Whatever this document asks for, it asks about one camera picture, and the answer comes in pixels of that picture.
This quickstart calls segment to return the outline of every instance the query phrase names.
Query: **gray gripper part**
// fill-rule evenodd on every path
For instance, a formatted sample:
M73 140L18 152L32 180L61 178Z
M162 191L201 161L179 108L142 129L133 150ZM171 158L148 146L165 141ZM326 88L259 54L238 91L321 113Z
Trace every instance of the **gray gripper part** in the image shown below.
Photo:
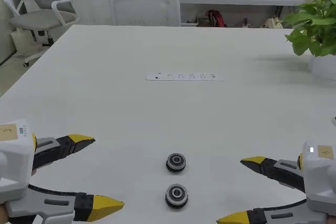
M283 169L283 170L287 170L291 173L295 173L295 174L302 177L302 172L301 172L300 168L298 167L298 164L295 161L280 159L274 165L274 167L280 168L280 169Z
M310 210L307 202L292 208L264 211L267 224L326 224L327 214Z
M334 203L315 201L307 198L307 204L314 211L326 212L329 215L336 216L336 204Z
M21 217L40 215L45 223L56 223L62 217L61 223L71 223L75 217L75 196L59 196L27 188L26 195L19 200L6 202L8 216Z
M37 138L36 139L36 152L35 155L43 152L47 149L57 147L60 144L56 141L53 137L46 137L46 138Z

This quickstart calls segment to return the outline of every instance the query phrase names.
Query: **paper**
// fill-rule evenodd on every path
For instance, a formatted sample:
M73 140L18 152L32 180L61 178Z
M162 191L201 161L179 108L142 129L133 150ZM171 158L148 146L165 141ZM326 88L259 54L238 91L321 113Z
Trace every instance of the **paper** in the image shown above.
M148 73L146 80L149 81L224 81L221 74L216 73Z
M317 146L319 157L334 159L334 153L331 146L318 145Z
M16 124L0 125L0 142L15 139L18 139Z

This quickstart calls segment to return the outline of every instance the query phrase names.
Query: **white pot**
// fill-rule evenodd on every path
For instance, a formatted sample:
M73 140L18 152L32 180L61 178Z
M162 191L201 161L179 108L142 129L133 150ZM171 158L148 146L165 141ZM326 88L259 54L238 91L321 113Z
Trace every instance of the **white pot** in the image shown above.
M311 57L309 69L315 76L336 80L336 56Z

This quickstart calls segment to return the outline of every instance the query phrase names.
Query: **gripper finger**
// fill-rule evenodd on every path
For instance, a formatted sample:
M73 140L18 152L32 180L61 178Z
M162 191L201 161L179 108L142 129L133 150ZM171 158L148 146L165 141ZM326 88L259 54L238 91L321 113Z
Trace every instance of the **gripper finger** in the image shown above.
M95 142L90 136L70 134L60 138L37 138L33 170L76 153Z
M65 193L32 185L28 186L24 198L6 203L12 224L32 224L36 215L40 215L45 224L91 222L119 211L123 206L123 202L106 196Z
M262 174L280 184L305 192L302 172L297 162L274 160L265 157L249 157L240 161L256 173Z
M307 201L237 212L217 220L218 224L325 224L327 214L310 210Z

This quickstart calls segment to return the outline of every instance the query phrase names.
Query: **label sticker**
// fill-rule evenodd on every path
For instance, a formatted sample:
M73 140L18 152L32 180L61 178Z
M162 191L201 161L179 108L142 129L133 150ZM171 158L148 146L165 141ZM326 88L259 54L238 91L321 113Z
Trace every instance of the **label sticker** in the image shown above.
M328 145L318 145L317 146L319 157L334 159L334 152L332 151L332 147Z
M0 141L16 140L16 124L0 125Z

